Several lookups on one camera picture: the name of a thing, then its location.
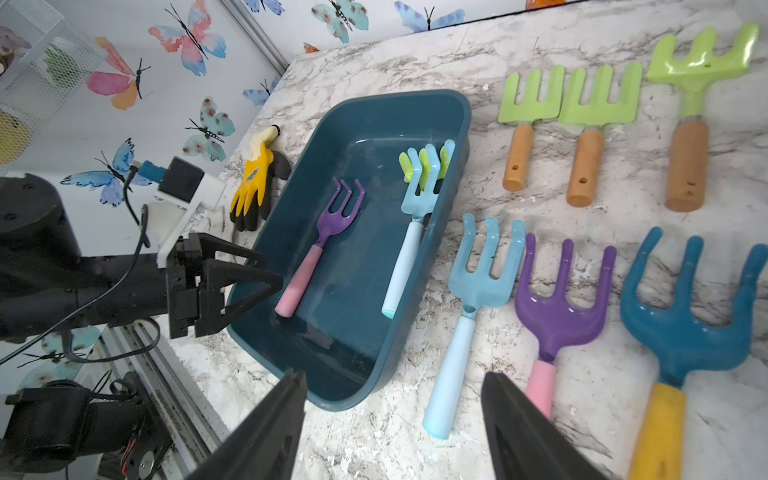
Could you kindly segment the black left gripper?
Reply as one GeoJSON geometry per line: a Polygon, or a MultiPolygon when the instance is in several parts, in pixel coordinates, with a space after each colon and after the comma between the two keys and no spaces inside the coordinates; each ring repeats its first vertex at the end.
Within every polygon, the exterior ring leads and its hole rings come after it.
{"type": "Polygon", "coordinates": [[[190,327],[196,336],[219,333],[280,292],[283,277],[257,268],[267,266],[263,254],[208,233],[179,238],[166,267],[170,338],[186,336],[190,327]],[[247,265],[213,260],[217,253],[243,258],[247,265]]]}

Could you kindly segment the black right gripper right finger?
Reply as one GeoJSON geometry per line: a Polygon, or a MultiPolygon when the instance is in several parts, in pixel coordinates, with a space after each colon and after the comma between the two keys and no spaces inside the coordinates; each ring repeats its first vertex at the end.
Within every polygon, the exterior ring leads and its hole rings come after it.
{"type": "Polygon", "coordinates": [[[498,479],[602,479],[505,374],[488,372],[481,405],[498,479]]]}

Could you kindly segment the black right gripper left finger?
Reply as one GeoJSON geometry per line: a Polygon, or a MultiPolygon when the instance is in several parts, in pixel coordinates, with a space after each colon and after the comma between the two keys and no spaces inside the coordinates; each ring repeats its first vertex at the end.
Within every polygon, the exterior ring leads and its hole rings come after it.
{"type": "Polygon", "coordinates": [[[188,477],[201,480],[290,479],[305,419],[307,378],[283,378],[188,477]]]}

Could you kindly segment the purple fork pink handle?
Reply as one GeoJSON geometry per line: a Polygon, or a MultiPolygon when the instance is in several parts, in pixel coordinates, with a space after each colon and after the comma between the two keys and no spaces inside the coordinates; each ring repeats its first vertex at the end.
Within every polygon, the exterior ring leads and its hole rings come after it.
{"type": "Polygon", "coordinates": [[[594,305],[589,309],[578,309],[567,300],[574,242],[566,239],[562,244],[555,290],[549,297],[536,296],[530,290],[536,236],[527,234],[525,242],[514,306],[520,322],[538,341],[538,357],[528,378],[526,396],[546,418],[550,418],[558,352],[564,347],[592,342],[605,326],[617,249],[613,246],[604,249],[594,305]]]}

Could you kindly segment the purple rake pink handle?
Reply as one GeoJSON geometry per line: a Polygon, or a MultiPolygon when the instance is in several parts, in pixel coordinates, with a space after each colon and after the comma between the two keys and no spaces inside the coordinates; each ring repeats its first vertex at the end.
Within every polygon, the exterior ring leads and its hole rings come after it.
{"type": "Polygon", "coordinates": [[[336,186],[336,190],[316,222],[318,239],[310,247],[305,258],[292,276],[280,300],[276,304],[275,312],[280,317],[290,318],[294,314],[310,283],[326,243],[332,236],[345,231],[353,223],[360,210],[365,197],[365,189],[360,181],[358,179],[354,180],[354,184],[359,190],[359,195],[357,196],[354,208],[347,216],[345,216],[343,212],[352,197],[352,189],[343,179],[338,180],[337,178],[333,178],[333,183],[336,186]],[[334,204],[334,201],[341,193],[342,189],[346,192],[344,200],[336,211],[331,211],[331,206],[334,204]]]}

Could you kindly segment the blue rake white handle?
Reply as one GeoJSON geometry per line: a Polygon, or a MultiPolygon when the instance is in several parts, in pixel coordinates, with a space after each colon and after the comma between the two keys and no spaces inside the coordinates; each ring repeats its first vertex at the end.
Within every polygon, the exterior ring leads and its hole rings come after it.
{"type": "Polygon", "coordinates": [[[459,404],[475,329],[475,316],[482,307],[499,308],[510,299],[519,265],[525,250],[526,225],[521,220],[511,224],[511,241],[502,274],[494,279],[491,267],[500,240],[498,221],[486,219],[487,237],[473,272],[467,270],[469,256],[476,238],[473,215],[463,216],[464,232],[448,280],[450,292],[462,302],[445,357],[425,411],[422,425],[432,437],[446,440],[450,436],[459,404]]]}

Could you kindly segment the blue tool yellow handle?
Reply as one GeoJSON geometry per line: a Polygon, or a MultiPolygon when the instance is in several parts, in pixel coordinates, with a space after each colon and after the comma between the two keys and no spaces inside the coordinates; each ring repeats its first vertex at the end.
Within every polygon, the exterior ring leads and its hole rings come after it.
{"type": "Polygon", "coordinates": [[[640,245],[622,288],[621,320],[628,332],[659,361],[645,416],[635,442],[630,479],[680,479],[683,470],[684,423],[688,373],[723,371],[741,365],[751,350],[753,305],[759,276],[767,263],[767,246],[750,250],[733,298],[731,323],[710,326],[691,310],[696,269],[704,240],[686,243],[672,304],[658,309],[643,303],[637,290],[663,230],[652,228],[640,245]]]}

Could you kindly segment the blue fork white handle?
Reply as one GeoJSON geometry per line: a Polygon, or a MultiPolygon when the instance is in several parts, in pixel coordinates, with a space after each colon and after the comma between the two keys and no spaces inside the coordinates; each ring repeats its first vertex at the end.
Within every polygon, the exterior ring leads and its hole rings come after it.
{"type": "Polygon", "coordinates": [[[433,144],[427,144],[425,148],[417,151],[409,148],[406,153],[414,168],[412,180],[406,190],[401,211],[411,216],[406,235],[394,265],[381,313],[389,319],[393,319],[404,292],[408,277],[414,265],[418,248],[424,231],[425,217],[434,210],[438,194],[435,192],[438,174],[440,171],[439,151],[433,144]],[[423,190],[420,189],[420,176],[422,166],[420,159],[428,158],[431,163],[431,172],[423,190]]]}

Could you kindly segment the green rake wooden handle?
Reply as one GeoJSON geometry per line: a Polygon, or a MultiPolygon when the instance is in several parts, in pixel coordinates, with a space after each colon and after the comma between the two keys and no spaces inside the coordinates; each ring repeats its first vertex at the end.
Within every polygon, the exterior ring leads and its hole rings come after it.
{"type": "Polygon", "coordinates": [[[509,192],[518,192],[524,188],[534,138],[533,124],[540,120],[556,119],[560,115],[565,67],[555,65],[550,71],[544,101],[538,100],[542,80],[540,69],[534,69],[527,77],[522,100],[517,103],[520,80],[519,73],[508,76],[498,115],[500,124],[516,124],[502,177],[503,188],[509,192]]]}
{"type": "Polygon", "coordinates": [[[708,87],[749,71],[760,34],[755,21],[744,23],[730,51],[717,55],[717,33],[708,27],[698,33],[683,59],[674,57],[677,38],[668,34],[655,46],[647,79],[678,87],[683,93],[681,119],[672,137],[665,206],[674,212],[700,209],[706,196],[709,126],[704,118],[708,87]]]}
{"type": "MultiPolygon", "coordinates": [[[[451,156],[454,152],[455,145],[453,143],[450,143],[448,141],[445,142],[445,144],[441,147],[439,152],[440,157],[440,171],[438,174],[438,181],[436,183],[436,192],[439,191],[439,187],[441,186],[441,182],[445,179],[446,174],[448,172],[448,169],[450,167],[451,162],[451,156]]],[[[401,170],[404,174],[404,182],[410,183],[412,180],[414,168],[412,166],[412,163],[410,161],[409,156],[406,152],[401,152],[398,158],[398,162],[400,164],[401,170]]],[[[428,181],[429,174],[431,172],[431,163],[428,158],[420,159],[421,166],[422,166],[422,173],[420,176],[420,189],[423,190],[426,186],[426,183],[428,181]]]]}

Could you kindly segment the green fork wooden handle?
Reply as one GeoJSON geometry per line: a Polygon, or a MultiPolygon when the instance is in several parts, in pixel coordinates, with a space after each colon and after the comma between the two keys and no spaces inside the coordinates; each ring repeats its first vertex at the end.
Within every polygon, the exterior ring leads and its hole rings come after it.
{"type": "Polygon", "coordinates": [[[623,71],[619,99],[611,103],[609,94],[613,68],[601,66],[592,84],[589,102],[581,103],[587,72],[576,69],[567,84],[559,121],[581,125],[585,130],[577,141],[566,201],[573,207],[587,207],[596,196],[598,176],[604,152],[603,128],[612,124],[627,124],[636,119],[639,106],[643,66],[632,62],[623,71]]]}

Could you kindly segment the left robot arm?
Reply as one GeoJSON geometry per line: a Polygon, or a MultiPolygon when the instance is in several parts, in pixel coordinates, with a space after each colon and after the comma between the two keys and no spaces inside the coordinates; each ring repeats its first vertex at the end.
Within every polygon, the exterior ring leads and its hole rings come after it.
{"type": "MultiPolygon", "coordinates": [[[[84,257],[57,190],[34,176],[1,181],[1,337],[29,348],[78,328],[118,327],[166,315],[174,336],[220,332],[282,289],[258,252],[204,233],[178,240],[166,267],[152,254],[84,257]]],[[[50,473],[82,456],[124,452],[123,472],[158,464],[171,437],[147,389],[129,373],[97,394],[47,380],[8,398],[1,467],[50,473]]]]}

